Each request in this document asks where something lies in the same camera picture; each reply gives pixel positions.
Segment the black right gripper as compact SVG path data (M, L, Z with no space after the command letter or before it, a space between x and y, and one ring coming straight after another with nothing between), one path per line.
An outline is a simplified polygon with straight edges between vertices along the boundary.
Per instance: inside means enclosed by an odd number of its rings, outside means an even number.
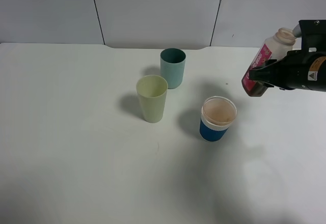
M325 52L291 51L282 60L266 60L249 69L249 80L284 90L325 91Z

